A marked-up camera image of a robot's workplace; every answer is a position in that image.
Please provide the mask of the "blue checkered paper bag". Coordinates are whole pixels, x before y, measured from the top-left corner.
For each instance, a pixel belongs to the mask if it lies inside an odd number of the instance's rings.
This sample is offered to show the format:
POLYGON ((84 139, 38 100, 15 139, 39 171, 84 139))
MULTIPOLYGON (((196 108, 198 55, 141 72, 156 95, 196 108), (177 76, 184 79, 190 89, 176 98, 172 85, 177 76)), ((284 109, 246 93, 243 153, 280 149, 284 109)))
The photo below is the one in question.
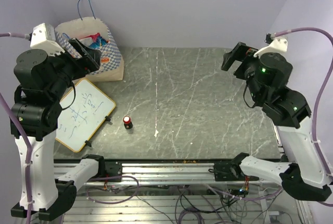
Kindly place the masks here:
POLYGON ((79 15, 78 19, 59 24, 55 28, 55 35, 58 44, 76 58, 79 58, 80 54, 70 45, 71 38, 76 38, 84 46, 101 52, 100 68, 87 76, 91 82, 123 80, 122 54, 108 26, 95 14, 91 17, 79 15))

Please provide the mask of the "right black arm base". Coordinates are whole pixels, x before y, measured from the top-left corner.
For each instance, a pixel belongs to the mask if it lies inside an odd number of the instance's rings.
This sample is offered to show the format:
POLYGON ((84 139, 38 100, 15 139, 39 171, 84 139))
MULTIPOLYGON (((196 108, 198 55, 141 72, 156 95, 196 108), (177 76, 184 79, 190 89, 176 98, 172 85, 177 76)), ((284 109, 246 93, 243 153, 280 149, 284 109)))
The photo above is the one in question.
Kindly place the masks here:
POLYGON ((215 163, 213 166, 215 181, 244 181, 245 177, 235 176, 228 163, 215 163))

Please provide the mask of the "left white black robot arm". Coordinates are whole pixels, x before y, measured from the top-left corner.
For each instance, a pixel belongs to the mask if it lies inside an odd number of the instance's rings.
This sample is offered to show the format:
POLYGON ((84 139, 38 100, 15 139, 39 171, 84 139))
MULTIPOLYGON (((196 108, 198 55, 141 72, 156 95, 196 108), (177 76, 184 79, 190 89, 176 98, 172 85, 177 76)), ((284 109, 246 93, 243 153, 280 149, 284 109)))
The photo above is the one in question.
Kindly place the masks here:
POLYGON ((30 222, 53 221, 71 209, 77 191, 89 180, 106 175, 105 160, 99 155, 85 155, 72 170, 57 179, 54 176, 54 141, 58 118, 63 111, 61 98, 74 80, 100 68, 101 52, 71 39, 80 54, 73 57, 66 50, 49 54, 30 49, 16 60, 14 74, 19 85, 14 105, 8 111, 10 130, 20 153, 22 191, 11 215, 30 222))

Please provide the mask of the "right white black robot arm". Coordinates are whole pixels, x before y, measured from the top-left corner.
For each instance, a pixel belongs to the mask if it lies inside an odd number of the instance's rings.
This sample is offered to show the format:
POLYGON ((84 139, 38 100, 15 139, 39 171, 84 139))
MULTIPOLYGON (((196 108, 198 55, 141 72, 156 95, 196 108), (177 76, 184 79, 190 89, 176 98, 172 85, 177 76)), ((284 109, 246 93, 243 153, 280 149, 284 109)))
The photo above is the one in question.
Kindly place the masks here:
POLYGON ((287 87, 292 64, 274 48, 258 50, 243 42, 224 54, 221 69, 227 71, 234 61, 240 62, 234 76, 246 82, 253 106, 261 108, 286 135, 294 159, 274 163, 240 153, 231 161, 230 176, 269 180, 297 200, 325 202, 332 194, 331 180, 317 151, 318 143, 311 137, 310 107, 300 92, 287 87))

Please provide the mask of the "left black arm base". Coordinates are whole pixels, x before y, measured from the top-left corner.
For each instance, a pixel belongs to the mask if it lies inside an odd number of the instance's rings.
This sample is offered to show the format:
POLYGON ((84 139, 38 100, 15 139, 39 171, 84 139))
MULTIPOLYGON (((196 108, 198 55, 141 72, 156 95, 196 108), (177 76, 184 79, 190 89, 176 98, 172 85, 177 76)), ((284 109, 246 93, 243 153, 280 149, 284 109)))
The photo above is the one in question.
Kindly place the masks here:
POLYGON ((99 178, 109 178, 112 177, 112 179, 107 179, 105 181, 107 182, 120 182, 121 181, 121 175, 123 174, 123 167, 122 164, 118 161, 106 161, 105 162, 105 171, 98 175, 99 178))

